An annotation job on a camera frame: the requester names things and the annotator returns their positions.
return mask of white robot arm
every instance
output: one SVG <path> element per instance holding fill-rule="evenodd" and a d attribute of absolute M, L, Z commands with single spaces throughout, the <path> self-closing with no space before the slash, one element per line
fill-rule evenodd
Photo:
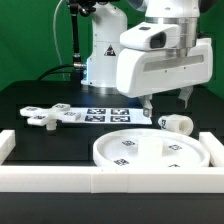
<path fill-rule="evenodd" d="M 125 49 L 118 58 L 116 80 L 120 93 L 140 98 L 145 116 L 151 116 L 153 93 L 181 88 L 179 98 L 187 106 L 192 86 L 212 76 L 211 39 L 197 39 L 200 4 L 200 0 L 135 2 L 135 8 L 146 9 L 146 20 L 121 35 Z"/>

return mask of black cable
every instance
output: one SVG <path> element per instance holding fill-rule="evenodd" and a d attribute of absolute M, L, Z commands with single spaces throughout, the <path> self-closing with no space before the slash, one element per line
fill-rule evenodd
<path fill-rule="evenodd" d="M 73 72 L 73 71 L 70 71 L 70 72 L 65 72 L 65 71 L 50 72 L 50 73 L 48 73 L 46 76 L 48 76 L 48 75 L 54 75 L 54 74 L 71 74 L 72 72 Z"/>
<path fill-rule="evenodd" d="M 57 71 L 59 69 L 62 69 L 62 68 L 74 68 L 74 65 L 73 64 L 65 64 L 65 65 L 59 65 L 57 67 L 54 67 L 52 69 L 49 69 L 48 71 L 44 72 L 38 79 L 37 81 L 40 81 L 41 79 L 43 79 L 44 77 L 48 76 L 49 74 L 51 74 L 52 72 L 54 71 Z"/>

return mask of small white cylinder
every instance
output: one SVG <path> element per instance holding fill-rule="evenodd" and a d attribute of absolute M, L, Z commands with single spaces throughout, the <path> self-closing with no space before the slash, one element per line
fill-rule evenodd
<path fill-rule="evenodd" d="M 142 137 L 138 142 L 138 159 L 152 161 L 159 159 L 163 152 L 163 139 L 159 137 Z"/>
<path fill-rule="evenodd" d="M 187 116 L 162 116 L 158 120 L 162 130 L 172 131 L 183 135 L 190 135 L 194 129 L 193 121 Z"/>

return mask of white block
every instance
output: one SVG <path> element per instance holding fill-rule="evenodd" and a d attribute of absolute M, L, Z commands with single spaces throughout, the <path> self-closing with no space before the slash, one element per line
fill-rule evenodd
<path fill-rule="evenodd" d="M 0 192 L 91 192 L 89 167 L 1 166 Z"/>
<path fill-rule="evenodd" d="M 223 193 L 223 168 L 164 168 L 131 171 L 128 193 Z"/>
<path fill-rule="evenodd" d="M 224 146 L 211 132 L 200 132 L 199 141 L 210 153 L 213 166 L 224 167 Z"/>
<path fill-rule="evenodd" d="M 0 165 L 15 147 L 15 131 L 3 130 L 0 134 Z"/>
<path fill-rule="evenodd" d="M 161 158 L 163 153 L 163 139 L 159 137 L 141 137 L 138 142 L 138 159 L 153 161 Z"/>

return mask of black surface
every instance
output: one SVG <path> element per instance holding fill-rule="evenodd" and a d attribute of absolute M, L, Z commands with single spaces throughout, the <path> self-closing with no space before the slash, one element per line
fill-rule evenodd
<path fill-rule="evenodd" d="M 49 134 L 19 115 L 28 105 L 51 107 L 141 108 L 137 99 L 100 96 L 67 82 L 16 82 L 0 92 L 0 128 L 15 129 L 17 146 L 5 165 L 94 165 L 92 144 L 105 133 L 135 127 L 158 128 L 166 114 L 190 116 L 198 131 L 211 131 L 224 143 L 224 102 L 196 87 L 186 110 L 176 104 L 178 90 L 155 94 L 153 126 L 58 124 Z M 224 194 L 55 194 L 0 193 L 0 223 L 224 223 Z"/>

